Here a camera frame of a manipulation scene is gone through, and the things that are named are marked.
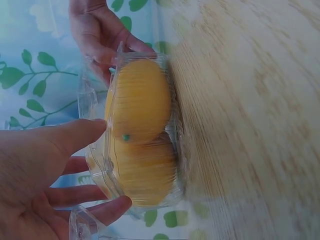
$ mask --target wooden table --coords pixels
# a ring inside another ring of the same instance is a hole
[[[320,1],[162,0],[208,240],[320,236]]]

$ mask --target plastic clamshell container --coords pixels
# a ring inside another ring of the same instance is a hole
[[[164,54],[123,52],[120,44],[116,59],[108,91],[92,80],[88,64],[80,75],[80,118],[107,121],[105,133],[85,149],[85,157],[108,199],[129,196],[128,214],[144,220],[146,211],[175,206],[183,198],[179,105]]]

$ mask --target leaf pattern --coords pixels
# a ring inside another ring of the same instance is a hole
[[[5,67],[0,75],[0,83],[4,90],[11,88],[25,76],[24,72],[16,67]]]
[[[186,226],[189,223],[188,212],[183,210],[169,211],[163,218],[168,228]]]
[[[116,12],[119,12],[119,10],[122,8],[122,6],[124,5],[124,2],[125,0],[114,0],[112,5],[111,5],[111,8],[113,8],[113,11],[116,13]]]
[[[37,59],[39,63],[43,65],[56,67],[56,60],[54,57],[44,51],[39,52]]]
[[[21,116],[24,116],[24,117],[27,117],[27,118],[32,118],[31,114],[27,110],[25,110],[24,108],[20,108],[19,109],[19,114]]]
[[[146,4],[148,0],[130,0],[129,6],[131,12],[137,12],[140,9],[142,9]]]
[[[26,93],[26,91],[29,88],[29,82],[27,81],[25,84],[23,84],[19,89],[19,95],[23,95]]]
[[[29,66],[31,65],[31,63],[32,63],[32,55],[28,50],[24,49],[22,54],[21,54],[21,57],[22,57],[22,60],[23,60],[23,62],[25,64],[27,64]]]
[[[44,107],[37,100],[34,100],[34,99],[27,100],[26,107],[30,110],[33,110],[39,113],[43,113],[45,111]]]
[[[18,119],[16,119],[13,116],[10,117],[9,124],[10,124],[10,127],[19,127],[20,126],[20,123],[19,123]]]
[[[157,220],[158,210],[149,210],[144,214],[145,226],[150,228]]]
[[[170,240],[169,237],[163,233],[156,234],[152,240]]]
[[[129,32],[131,32],[132,29],[132,20],[129,16],[123,16],[120,18],[121,22],[125,26],[126,29],[128,29]]]
[[[46,88],[47,88],[47,81],[41,80],[35,85],[33,89],[33,94],[41,98],[45,94]]]

